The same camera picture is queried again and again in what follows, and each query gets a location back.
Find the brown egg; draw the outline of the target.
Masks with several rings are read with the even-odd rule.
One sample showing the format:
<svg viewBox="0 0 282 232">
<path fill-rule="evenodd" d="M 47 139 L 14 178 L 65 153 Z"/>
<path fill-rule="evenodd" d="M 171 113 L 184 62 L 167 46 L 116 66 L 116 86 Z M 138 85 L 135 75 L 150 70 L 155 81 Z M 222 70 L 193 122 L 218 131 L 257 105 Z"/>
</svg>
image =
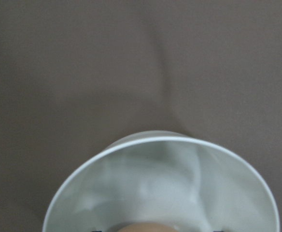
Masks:
<svg viewBox="0 0 282 232">
<path fill-rule="evenodd" d="M 177 230 L 159 223 L 144 222 L 127 225 L 118 232 L 177 232 Z"/>
</svg>

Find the white ceramic bowl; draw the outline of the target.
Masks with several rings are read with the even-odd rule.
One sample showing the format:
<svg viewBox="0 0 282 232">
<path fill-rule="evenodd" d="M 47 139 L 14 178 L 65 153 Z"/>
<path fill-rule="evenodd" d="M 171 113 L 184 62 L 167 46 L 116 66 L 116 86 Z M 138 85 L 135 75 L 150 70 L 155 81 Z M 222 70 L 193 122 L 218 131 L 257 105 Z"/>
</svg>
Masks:
<svg viewBox="0 0 282 232">
<path fill-rule="evenodd" d="M 47 209 L 44 232 L 116 232 L 155 222 L 178 232 L 278 232 L 262 176 L 219 145 L 171 131 L 126 136 L 78 167 Z"/>
</svg>

